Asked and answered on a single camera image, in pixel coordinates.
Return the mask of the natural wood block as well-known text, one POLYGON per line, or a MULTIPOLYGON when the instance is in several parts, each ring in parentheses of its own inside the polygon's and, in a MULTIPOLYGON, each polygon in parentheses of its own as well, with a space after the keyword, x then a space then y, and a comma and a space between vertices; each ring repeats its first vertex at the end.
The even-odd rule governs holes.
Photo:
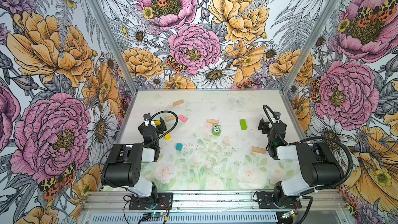
POLYGON ((260 148, 260 147, 251 147, 251 151, 255 153, 260 153, 260 154, 266 154, 267 150, 265 148, 260 148))
POLYGON ((173 115, 173 116, 168 116, 168 117, 166 117, 166 121, 172 121, 172 120, 175 120, 176 119, 176 117, 173 115))
POLYGON ((173 106, 179 106, 183 103, 184 103, 184 100, 178 100, 178 101, 173 102, 173 106))
POLYGON ((219 120, 207 119, 207 123, 210 123, 210 124, 219 124, 219 120))

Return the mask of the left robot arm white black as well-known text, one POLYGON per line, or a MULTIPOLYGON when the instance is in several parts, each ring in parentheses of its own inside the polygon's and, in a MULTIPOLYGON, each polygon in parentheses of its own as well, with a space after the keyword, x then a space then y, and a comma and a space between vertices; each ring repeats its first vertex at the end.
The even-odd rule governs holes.
POLYGON ((144 122, 138 127, 142 143, 132 145, 115 144, 109 152, 101 171, 101 183, 112 188, 124 188, 132 194, 131 205, 154 209, 159 202, 155 183, 141 176, 144 163, 157 162, 160 145, 157 138, 167 127, 163 119, 151 120, 144 115, 144 122))

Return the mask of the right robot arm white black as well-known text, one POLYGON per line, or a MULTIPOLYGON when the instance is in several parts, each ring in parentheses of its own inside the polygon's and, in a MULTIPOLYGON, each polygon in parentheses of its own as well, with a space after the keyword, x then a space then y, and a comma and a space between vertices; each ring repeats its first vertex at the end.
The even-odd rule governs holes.
POLYGON ((301 207, 300 197, 322 189, 335 188, 347 178, 327 145, 326 137, 307 138, 294 143, 286 143, 283 138, 287 125, 274 118, 261 118, 258 129, 267 136, 266 151, 277 161, 296 161, 298 172, 291 178, 275 184, 271 194, 258 196, 258 203, 278 208, 301 207))

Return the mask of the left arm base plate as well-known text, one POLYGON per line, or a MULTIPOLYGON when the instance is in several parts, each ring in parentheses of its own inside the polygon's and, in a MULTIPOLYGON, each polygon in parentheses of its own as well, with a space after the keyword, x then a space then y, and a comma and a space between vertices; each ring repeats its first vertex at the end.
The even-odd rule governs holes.
POLYGON ((152 194, 147 198, 135 198, 129 202, 128 209, 131 211, 171 210, 173 205, 173 193, 152 194))

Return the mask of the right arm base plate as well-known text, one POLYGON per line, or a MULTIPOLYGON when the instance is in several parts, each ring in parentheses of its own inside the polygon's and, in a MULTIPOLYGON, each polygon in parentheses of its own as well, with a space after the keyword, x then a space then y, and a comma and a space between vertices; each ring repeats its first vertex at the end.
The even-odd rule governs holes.
POLYGON ((260 209, 272 208, 302 208, 302 204, 298 197, 281 197, 275 196, 271 191, 256 191, 253 195, 253 200, 258 203, 260 209))

